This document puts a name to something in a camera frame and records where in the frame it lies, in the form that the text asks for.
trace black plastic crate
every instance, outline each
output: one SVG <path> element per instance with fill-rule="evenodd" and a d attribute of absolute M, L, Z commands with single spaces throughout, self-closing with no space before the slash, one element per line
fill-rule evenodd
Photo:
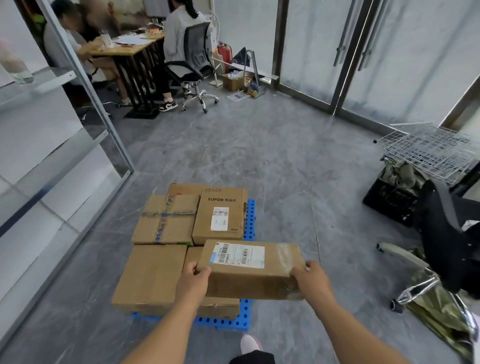
<path fill-rule="evenodd" d="M 417 200 L 418 197 L 414 194 L 377 178 L 363 198 L 363 203 L 410 227 L 412 226 L 412 213 Z"/>

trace black hair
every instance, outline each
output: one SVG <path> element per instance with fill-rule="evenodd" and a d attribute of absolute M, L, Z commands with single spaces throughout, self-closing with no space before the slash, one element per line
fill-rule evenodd
<path fill-rule="evenodd" d="M 198 16 L 198 11 L 195 10 L 193 7 L 192 0 L 175 0 L 178 4 L 185 5 L 185 9 L 187 10 L 188 15 L 190 15 L 193 19 L 196 19 Z"/>
<path fill-rule="evenodd" d="M 51 6 L 56 17 L 59 19 L 64 15 L 74 15 L 78 13 L 77 7 L 70 0 L 55 0 Z"/>

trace hand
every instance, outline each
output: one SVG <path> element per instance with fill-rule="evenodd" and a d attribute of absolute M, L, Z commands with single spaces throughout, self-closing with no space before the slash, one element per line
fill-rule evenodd
<path fill-rule="evenodd" d="M 305 270 L 294 267 L 291 275 L 295 277 L 300 291 L 313 309 L 317 305 L 336 303 L 332 285 L 325 271 L 313 260 L 306 261 Z"/>
<path fill-rule="evenodd" d="M 186 304 L 195 311 L 205 297 L 208 287 L 208 276 L 212 272 L 210 268 L 204 268 L 198 274 L 194 274 L 197 262 L 190 262 L 180 276 L 175 289 L 175 304 Z"/>

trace door handle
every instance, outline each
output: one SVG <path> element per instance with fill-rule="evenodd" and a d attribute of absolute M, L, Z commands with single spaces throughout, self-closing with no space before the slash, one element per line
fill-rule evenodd
<path fill-rule="evenodd" d="M 343 26 L 342 36 L 340 37 L 340 43 L 338 44 L 338 48 L 336 49 L 335 61 L 333 62 L 334 67 L 336 67 L 336 65 L 338 64 L 338 60 L 340 59 L 340 55 L 346 49 L 343 42 L 345 41 L 345 35 L 347 35 L 348 25 L 350 24 L 350 19 L 352 17 L 354 7 L 355 7 L 355 0 L 352 0 L 352 3 L 350 4 L 350 9 L 348 10 L 347 19 L 345 20 L 345 25 Z"/>
<path fill-rule="evenodd" d="M 372 54 L 372 46 L 373 46 L 373 41 L 375 40 L 375 34 L 377 33 L 378 26 L 380 25 L 380 22 L 382 21 L 382 16 L 385 12 L 387 2 L 388 2 L 388 0 L 383 0 L 382 5 L 380 5 L 380 9 L 378 11 L 377 19 L 375 20 L 375 24 L 373 25 L 372 32 L 370 33 L 370 37 L 368 38 L 367 46 L 365 47 L 365 50 L 362 53 L 362 57 L 361 57 L 361 60 L 360 60 L 360 65 L 359 65 L 359 71 L 361 71 L 363 68 L 365 68 L 365 61 L 367 60 L 367 57 Z"/>

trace forearm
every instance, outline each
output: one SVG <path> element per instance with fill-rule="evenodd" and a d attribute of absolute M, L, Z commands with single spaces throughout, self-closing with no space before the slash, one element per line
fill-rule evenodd
<path fill-rule="evenodd" d="M 340 364 L 409 364 L 336 302 L 312 305 L 322 321 Z"/>
<path fill-rule="evenodd" d="M 196 310 L 175 304 L 148 337 L 121 364 L 182 364 Z"/>

